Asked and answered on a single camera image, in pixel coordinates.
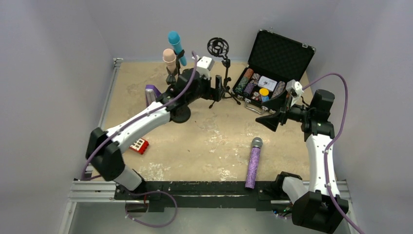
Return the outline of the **black round-base mic stand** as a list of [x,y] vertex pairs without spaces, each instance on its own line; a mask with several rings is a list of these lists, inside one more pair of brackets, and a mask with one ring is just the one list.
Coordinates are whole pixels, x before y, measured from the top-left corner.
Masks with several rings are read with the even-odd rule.
[[183,49],[181,52],[176,52],[176,51],[174,50],[174,54],[176,55],[176,61],[175,61],[176,68],[175,68],[174,74],[175,74],[176,76],[178,76],[178,75],[181,74],[181,62],[180,62],[180,59],[185,59],[185,50]]

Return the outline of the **pink microphone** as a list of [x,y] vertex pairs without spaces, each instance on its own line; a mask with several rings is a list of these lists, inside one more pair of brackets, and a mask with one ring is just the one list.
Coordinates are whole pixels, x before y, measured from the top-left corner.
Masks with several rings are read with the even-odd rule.
[[176,54],[174,50],[168,48],[163,51],[163,61],[169,75],[176,75]]

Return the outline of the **blue microphone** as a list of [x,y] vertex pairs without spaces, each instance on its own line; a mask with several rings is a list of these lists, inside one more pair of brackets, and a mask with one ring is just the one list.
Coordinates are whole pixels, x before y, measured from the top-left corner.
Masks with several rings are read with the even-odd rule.
[[[181,52],[183,50],[183,47],[181,45],[181,37],[176,31],[170,31],[168,33],[168,42],[169,44],[173,47],[173,50],[176,52]],[[181,65],[186,66],[187,65],[187,60],[186,58],[181,58],[180,59]]]

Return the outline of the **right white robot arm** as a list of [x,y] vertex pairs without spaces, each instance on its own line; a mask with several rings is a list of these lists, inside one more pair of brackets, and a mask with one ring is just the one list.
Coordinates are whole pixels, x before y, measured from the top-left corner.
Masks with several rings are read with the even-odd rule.
[[328,118],[334,100],[333,93],[319,89],[308,107],[285,105],[274,114],[256,118],[273,132],[289,119],[301,123],[310,162],[309,185],[299,175],[281,172],[266,192],[290,199],[293,224],[327,234],[334,233],[343,220],[341,213],[349,209],[348,201],[340,196],[334,167],[328,166],[333,161],[335,132]]

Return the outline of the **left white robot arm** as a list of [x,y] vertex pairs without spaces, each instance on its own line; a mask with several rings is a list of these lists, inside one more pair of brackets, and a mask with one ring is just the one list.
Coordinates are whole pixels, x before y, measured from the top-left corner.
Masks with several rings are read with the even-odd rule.
[[134,117],[107,130],[94,129],[86,151],[88,164],[98,171],[106,181],[114,181],[129,191],[143,191],[144,179],[123,160],[123,153],[139,138],[155,128],[171,121],[185,122],[189,118],[184,110],[199,98],[219,101],[222,78],[211,81],[196,69],[185,69],[174,84],[169,85],[156,101]]

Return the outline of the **purple metronome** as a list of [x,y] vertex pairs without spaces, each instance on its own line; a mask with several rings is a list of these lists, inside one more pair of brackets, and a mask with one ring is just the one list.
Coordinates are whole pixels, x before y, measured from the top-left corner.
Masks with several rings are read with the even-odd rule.
[[151,84],[147,84],[145,87],[145,97],[146,97],[146,106],[148,107],[152,102],[161,95],[161,92]]

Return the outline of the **black poker chip case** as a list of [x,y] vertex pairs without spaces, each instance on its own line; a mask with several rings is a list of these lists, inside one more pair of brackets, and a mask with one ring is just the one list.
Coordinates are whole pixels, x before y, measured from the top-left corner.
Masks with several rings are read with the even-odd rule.
[[290,80],[300,81],[310,61],[316,53],[316,48],[304,42],[295,41],[274,32],[261,29],[255,38],[247,66],[232,87],[232,93],[243,101],[247,107],[256,106],[259,110],[252,111],[262,114],[264,111],[274,113],[287,99],[285,89],[278,95],[269,93],[269,104],[253,98],[253,93],[259,91],[255,86],[250,94],[244,90],[250,81],[245,81],[244,74],[251,69],[253,73],[265,76],[276,82],[287,83]]

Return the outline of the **purple glitter microphone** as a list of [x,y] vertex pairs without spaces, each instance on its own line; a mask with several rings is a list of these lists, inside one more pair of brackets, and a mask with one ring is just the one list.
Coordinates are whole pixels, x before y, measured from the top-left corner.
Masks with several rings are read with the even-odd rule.
[[255,188],[255,181],[256,181],[256,175],[257,175],[262,146],[263,146],[263,140],[260,137],[253,138],[251,142],[250,159],[248,163],[248,169],[247,169],[246,180],[245,180],[245,188],[247,189]]

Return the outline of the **red toy block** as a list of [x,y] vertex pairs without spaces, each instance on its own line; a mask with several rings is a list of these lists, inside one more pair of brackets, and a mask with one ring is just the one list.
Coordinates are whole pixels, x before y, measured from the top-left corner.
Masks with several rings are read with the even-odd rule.
[[143,138],[138,139],[136,142],[134,142],[129,149],[131,149],[132,151],[143,155],[145,153],[145,151],[147,150],[147,148],[149,147],[149,142]]

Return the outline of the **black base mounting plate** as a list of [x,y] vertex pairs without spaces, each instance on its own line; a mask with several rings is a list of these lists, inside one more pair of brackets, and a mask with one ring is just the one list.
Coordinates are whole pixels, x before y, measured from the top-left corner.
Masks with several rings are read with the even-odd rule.
[[285,193],[273,190],[273,181],[257,181],[247,189],[243,181],[148,181],[149,195],[132,195],[120,185],[114,199],[127,203],[143,202],[149,212],[165,208],[239,208],[256,211],[284,209],[291,202]]

